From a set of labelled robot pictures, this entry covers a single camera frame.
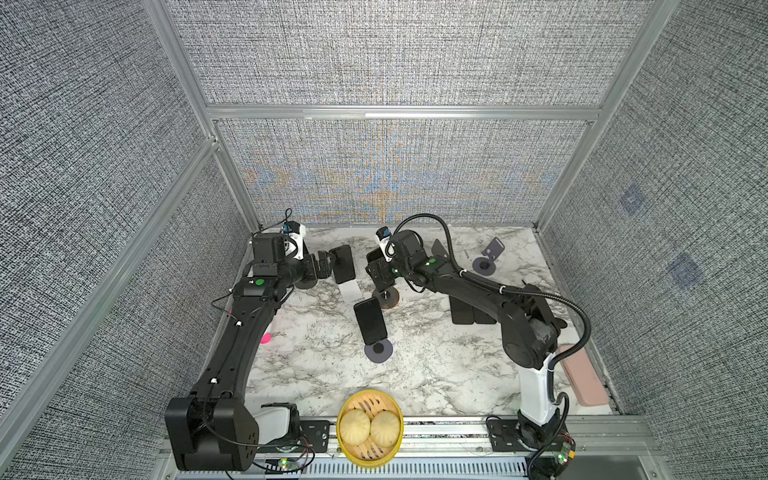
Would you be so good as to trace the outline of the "wooden base stand front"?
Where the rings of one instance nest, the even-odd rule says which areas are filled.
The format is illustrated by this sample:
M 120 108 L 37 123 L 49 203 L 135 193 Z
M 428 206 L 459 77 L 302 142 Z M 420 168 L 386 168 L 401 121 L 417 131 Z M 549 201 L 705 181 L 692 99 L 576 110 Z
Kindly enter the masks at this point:
M 447 249 L 444 247 L 444 245 L 440 242 L 439 239 L 435 239 L 432 246 L 431 246 L 431 256 L 432 257 L 441 257 L 441 258 L 449 258 L 450 255 L 447 251 Z

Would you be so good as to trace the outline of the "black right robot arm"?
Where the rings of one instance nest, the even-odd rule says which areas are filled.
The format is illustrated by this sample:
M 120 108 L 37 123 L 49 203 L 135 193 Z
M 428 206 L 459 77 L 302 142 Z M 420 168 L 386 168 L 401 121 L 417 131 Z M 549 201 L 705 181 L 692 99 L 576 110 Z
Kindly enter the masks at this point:
M 555 395 L 554 371 L 590 340 L 592 325 L 586 312 L 573 301 L 535 285 L 512 287 L 463 269 L 455 261 L 451 245 L 440 250 L 440 244 L 435 243 L 428 253 L 423 239 L 413 230 L 392 232 L 381 227 L 376 240 L 378 247 L 366 255 L 366 272 L 376 287 L 375 297 L 382 297 L 401 278 L 418 293 L 446 295 L 452 302 L 456 324 L 499 325 L 504 353 L 521 368 L 521 443 L 533 451 L 564 439 L 569 397 Z M 564 351 L 558 350 L 558 342 L 567 322 L 554 315 L 551 301 L 571 309 L 583 324 L 579 340 Z

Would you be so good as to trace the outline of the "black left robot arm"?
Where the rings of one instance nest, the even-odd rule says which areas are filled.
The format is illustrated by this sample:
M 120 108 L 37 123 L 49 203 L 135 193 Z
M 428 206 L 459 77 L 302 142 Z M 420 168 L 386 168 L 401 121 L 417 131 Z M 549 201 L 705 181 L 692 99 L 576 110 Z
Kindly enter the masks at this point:
M 278 310 L 297 289 L 311 289 L 332 276 L 337 255 L 286 251 L 284 233 L 255 235 L 253 258 L 234 285 L 228 324 L 199 380 L 183 397 L 170 400 L 165 424 L 181 471 L 246 471 L 268 449 L 299 449 L 300 421 L 291 404 L 269 407 L 279 422 L 269 431 L 246 408 L 247 380 L 262 337 Z

